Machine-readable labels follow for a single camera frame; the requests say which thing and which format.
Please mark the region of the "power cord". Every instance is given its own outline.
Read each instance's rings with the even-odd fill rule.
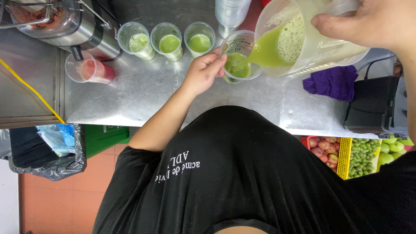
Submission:
[[[375,60],[375,61],[369,63],[369,65],[367,67],[367,71],[366,71],[365,76],[364,76],[364,80],[368,79],[368,71],[370,70],[370,67],[371,67],[371,65],[373,65],[373,63],[378,62],[378,61],[383,61],[383,60],[386,60],[386,59],[390,59],[390,58],[393,58],[393,57],[396,57],[396,55],[392,55],[392,56],[387,57],[387,58],[378,59],[378,60]]]

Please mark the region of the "person's right hand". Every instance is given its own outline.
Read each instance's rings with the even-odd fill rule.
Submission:
[[[396,53],[416,51],[416,0],[360,0],[353,17],[319,14],[311,24],[327,37]]]

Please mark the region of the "juice pitcher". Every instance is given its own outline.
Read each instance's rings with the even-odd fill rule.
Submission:
[[[358,0],[272,0],[262,11],[255,29],[255,40],[264,34],[273,35],[270,47],[285,61],[281,65],[265,65],[262,70],[270,76],[299,75],[335,66],[348,66],[361,60],[369,48],[351,42],[322,36],[310,23],[319,13],[351,16],[361,5]]]

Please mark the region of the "stainless steel counter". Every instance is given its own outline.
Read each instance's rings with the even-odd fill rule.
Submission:
[[[255,26],[250,14],[258,14],[260,1],[253,1],[245,29]],[[146,1],[114,0],[115,13],[121,24],[138,21],[149,31],[160,22],[171,22],[183,33],[186,27],[203,21],[215,31],[218,22],[214,0]],[[217,33],[216,44],[222,42]],[[124,53],[108,62],[116,77],[109,85],[75,83],[65,80],[65,120],[83,124],[142,126],[179,88],[192,61],[182,44],[184,55],[177,61],[156,55],[152,61]],[[192,103],[183,127],[213,107],[237,105],[257,111],[277,126],[298,135],[365,137],[343,128],[347,102],[330,97],[311,95],[302,87],[308,75],[294,78],[271,78],[265,74],[240,84],[231,85],[217,78],[212,87]]]

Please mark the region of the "black garbage bag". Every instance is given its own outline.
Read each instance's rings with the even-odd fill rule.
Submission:
[[[63,157],[58,157],[37,132],[36,127],[0,130],[0,158],[9,161],[13,172],[58,181],[85,170],[83,125],[74,124],[75,154]]]

